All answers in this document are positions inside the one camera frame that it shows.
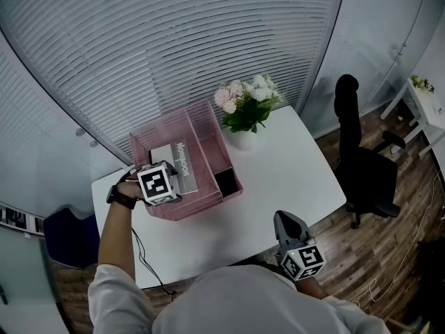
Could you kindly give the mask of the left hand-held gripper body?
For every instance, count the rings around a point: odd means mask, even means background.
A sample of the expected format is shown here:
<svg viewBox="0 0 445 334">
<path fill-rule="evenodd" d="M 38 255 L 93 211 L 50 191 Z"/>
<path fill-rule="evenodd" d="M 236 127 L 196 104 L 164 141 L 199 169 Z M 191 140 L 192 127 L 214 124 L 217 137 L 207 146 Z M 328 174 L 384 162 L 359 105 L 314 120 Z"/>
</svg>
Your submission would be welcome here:
<svg viewBox="0 0 445 334">
<path fill-rule="evenodd" d="M 181 202 L 182 196 L 175 191 L 172 182 L 172 177 L 177 174 L 176 169 L 166 161 L 160 161 L 139 170 L 137 178 L 145 203 L 149 206 L 157 206 Z"/>
</svg>

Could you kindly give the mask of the person's left hand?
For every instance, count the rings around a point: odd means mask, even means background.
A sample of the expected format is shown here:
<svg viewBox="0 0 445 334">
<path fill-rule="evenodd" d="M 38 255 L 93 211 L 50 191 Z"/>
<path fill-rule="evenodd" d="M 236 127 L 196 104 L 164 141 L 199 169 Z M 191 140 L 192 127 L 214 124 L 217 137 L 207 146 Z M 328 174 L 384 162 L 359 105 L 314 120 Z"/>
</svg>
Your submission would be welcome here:
<svg viewBox="0 0 445 334">
<path fill-rule="evenodd" d="M 143 192 L 136 182 L 121 182 L 117 185 L 118 192 L 133 199 L 142 200 Z"/>
</svg>

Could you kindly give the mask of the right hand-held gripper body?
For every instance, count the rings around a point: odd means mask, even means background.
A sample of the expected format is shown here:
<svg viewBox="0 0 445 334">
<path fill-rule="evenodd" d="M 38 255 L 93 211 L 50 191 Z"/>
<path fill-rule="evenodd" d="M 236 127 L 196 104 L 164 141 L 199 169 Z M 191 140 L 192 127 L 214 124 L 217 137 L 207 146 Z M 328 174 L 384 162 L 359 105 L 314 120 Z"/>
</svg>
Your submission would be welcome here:
<svg viewBox="0 0 445 334">
<path fill-rule="evenodd" d="M 308 239 L 290 239 L 286 235 L 283 244 L 279 244 L 276 258 L 279 265 L 293 281 L 315 276 L 325 265 L 323 251 Z"/>
</svg>

